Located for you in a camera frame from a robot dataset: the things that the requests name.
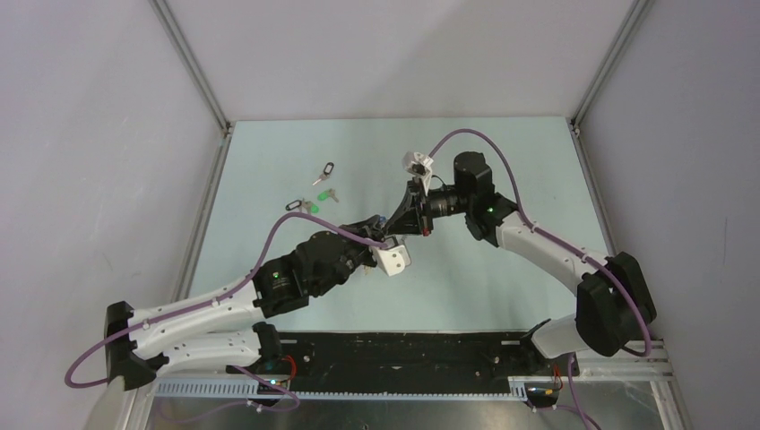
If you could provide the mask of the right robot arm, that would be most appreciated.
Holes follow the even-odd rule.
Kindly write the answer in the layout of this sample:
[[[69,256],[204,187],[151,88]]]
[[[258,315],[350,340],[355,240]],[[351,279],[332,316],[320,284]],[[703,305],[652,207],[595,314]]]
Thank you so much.
[[[612,357],[629,341],[651,340],[656,307],[639,262],[576,247],[527,219],[520,206],[498,193],[483,154],[465,151],[453,162],[454,182],[433,188],[433,160],[408,152],[412,176],[402,202],[384,226],[388,237],[428,236],[438,218],[463,215],[474,239],[521,256],[564,285],[575,297],[573,314],[541,322],[521,340],[522,366],[544,374],[557,357],[590,349]]]

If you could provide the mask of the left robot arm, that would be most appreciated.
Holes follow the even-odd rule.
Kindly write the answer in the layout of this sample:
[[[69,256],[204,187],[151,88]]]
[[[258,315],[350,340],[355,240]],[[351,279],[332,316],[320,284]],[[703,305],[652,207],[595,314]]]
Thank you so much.
[[[107,380],[127,391],[165,374],[221,366],[280,368],[283,349],[271,318],[308,305],[374,267],[370,246],[383,240],[378,215],[314,233],[289,254],[260,261],[249,274],[198,297],[150,309],[125,301],[107,309]]]

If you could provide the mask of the key with black tag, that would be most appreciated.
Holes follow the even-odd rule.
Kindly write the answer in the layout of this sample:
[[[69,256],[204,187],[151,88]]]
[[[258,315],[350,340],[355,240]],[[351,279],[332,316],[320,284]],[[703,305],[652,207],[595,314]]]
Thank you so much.
[[[331,176],[331,174],[332,174],[332,172],[333,172],[333,169],[334,169],[334,163],[333,162],[327,162],[324,165],[324,168],[323,168],[322,172],[320,173],[320,175],[312,183],[312,186],[316,186],[317,184],[322,183],[323,181],[329,179],[330,176]]]

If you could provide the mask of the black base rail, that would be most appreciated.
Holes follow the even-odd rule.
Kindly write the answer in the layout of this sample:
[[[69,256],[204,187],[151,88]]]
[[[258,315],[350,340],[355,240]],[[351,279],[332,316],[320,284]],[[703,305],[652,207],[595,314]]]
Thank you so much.
[[[281,352],[247,369],[293,377],[290,388],[316,395],[506,394],[510,382],[535,377],[548,385],[577,364],[528,349],[521,331],[283,331]]]

